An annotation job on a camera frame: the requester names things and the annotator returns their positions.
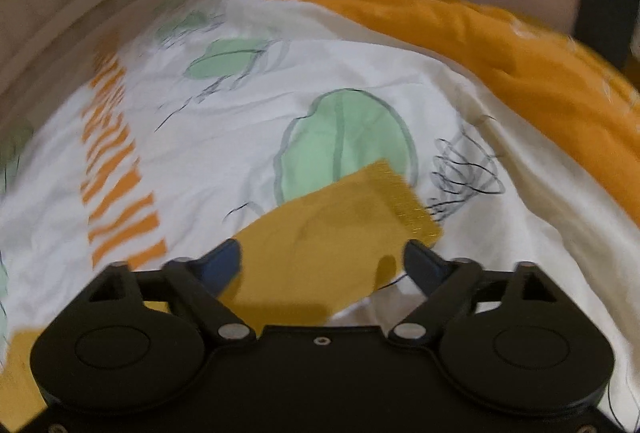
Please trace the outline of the mustard yellow knit sweater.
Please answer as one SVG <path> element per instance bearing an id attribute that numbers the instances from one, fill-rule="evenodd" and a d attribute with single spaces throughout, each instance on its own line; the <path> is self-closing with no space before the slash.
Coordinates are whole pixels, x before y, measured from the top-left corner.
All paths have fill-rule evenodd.
<path id="1" fill-rule="evenodd" d="M 321 325 L 392 281 L 408 241 L 433 245 L 441 234 L 402 177 L 378 161 L 231 238 L 241 246 L 241 271 L 219 301 L 256 335 L 268 325 Z M 163 268 L 101 271 L 46 329 L 17 337 L 1 378 L 2 429 L 24 425 L 46 398 L 161 420 L 192 401 L 227 341 L 205 341 L 171 311 L 173 297 Z"/>

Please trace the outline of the white patterned duvet cover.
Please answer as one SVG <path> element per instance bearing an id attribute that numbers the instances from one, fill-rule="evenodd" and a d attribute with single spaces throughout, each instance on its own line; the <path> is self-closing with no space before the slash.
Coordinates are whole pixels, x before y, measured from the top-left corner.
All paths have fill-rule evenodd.
<path id="1" fill-rule="evenodd" d="M 458 63 L 299 0 L 166 0 L 39 130 L 1 141 L 1 378 L 107 265 L 196 257 L 383 161 L 487 267 L 539 263 L 611 341 L 603 411 L 639 423 L 639 219 Z M 418 301 L 399 274 L 334 314 Z"/>

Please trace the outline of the orange blanket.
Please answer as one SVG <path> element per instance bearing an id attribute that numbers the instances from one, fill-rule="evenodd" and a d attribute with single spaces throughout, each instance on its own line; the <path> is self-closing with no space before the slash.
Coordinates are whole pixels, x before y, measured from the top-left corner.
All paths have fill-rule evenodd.
<path id="1" fill-rule="evenodd" d="M 639 93 L 569 36 L 467 0 L 299 0 L 449 58 L 639 219 Z"/>

